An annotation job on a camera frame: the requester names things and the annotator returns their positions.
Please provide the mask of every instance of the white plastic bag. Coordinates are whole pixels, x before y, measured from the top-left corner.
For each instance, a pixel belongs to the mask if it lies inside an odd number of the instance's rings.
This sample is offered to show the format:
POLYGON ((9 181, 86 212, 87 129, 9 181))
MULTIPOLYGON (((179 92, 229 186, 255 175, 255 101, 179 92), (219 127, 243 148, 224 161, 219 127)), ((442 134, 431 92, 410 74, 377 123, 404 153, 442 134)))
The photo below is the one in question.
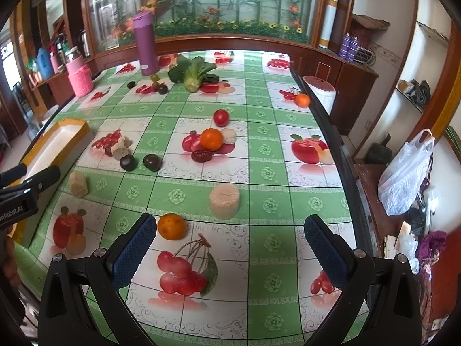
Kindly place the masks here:
POLYGON ((379 179, 377 195, 388 216, 401 215, 410 209, 426 176, 430 155, 434 150, 434 137, 425 129, 407 143, 393 158, 379 179), (423 143, 420 138, 427 131, 423 143))

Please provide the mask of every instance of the blue plastic container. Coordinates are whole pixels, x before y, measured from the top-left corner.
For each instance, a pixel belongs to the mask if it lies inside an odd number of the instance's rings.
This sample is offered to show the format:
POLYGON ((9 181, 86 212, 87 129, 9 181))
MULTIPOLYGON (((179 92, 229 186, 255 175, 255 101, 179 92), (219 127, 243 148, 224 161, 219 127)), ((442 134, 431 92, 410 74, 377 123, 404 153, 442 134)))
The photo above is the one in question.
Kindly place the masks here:
POLYGON ((50 52, 45 48, 40 48, 37 54, 38 69, 43 80, 48 79, 54 74, 50 60, 50 52))

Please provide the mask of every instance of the purple bottle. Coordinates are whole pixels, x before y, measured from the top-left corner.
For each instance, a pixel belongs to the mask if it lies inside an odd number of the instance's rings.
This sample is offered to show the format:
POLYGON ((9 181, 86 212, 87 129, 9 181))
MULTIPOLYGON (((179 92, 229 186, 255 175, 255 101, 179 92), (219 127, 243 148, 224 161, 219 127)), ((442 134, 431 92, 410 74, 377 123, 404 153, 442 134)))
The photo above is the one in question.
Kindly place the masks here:
POLYGON ((350 35, 347 33, 343 37, 343 41, 341 42, 341 48, 339 49, 338 56, 342 59, 345 59, 347 56, 347 51, 349 50, 350 42, 351 42, 350 35))
POLYGON ((354 60, 354 57, 356 56, 358 49, 359 49, 359 41, 357 40, 357 37, 354 36, 354 38, 350 41, 350 46, 349 46, 349 49, 347 50, 347 56, 346 56, 347 62, 352 62, 354 60))
POLYGON ((133 31, 142 75, 149 76, 157 73, 160 68, 158 67, 155 52, 154 30, 152 29, 152 14, 150 11, 142 11, 133 16, 133 31))

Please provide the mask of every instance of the orange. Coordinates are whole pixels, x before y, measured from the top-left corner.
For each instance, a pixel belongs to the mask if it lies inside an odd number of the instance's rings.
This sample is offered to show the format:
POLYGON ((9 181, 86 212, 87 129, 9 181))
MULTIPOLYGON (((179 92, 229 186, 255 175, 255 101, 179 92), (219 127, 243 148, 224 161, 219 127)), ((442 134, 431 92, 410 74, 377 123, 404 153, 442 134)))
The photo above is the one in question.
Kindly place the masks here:
POLYGON ((294 103, 300 108, 307 108, 311 103, 311 100, 305 93, 300 93, 294 99, 294 103))
POLYGON ((223 135, 219 130, 206 129, 200 135, 200 144, 209 151, 216 151, 223 145, 223 135))
POLYGON ((167 213, 158 220, 157 230, 163 238, 169 241, 177 241, 184 238, 187 226, 180 215, 167 213))

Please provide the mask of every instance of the glass panel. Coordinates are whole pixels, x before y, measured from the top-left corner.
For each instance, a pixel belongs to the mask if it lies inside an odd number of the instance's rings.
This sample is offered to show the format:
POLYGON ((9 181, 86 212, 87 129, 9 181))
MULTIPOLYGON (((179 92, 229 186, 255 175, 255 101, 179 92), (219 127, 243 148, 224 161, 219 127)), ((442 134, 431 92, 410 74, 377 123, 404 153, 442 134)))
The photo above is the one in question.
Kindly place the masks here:
POLYGON ((99 52, 134 43, 132 17, 154 15, 157 37, 243 33, 309 42, 313 0, 89 0, 99 52))

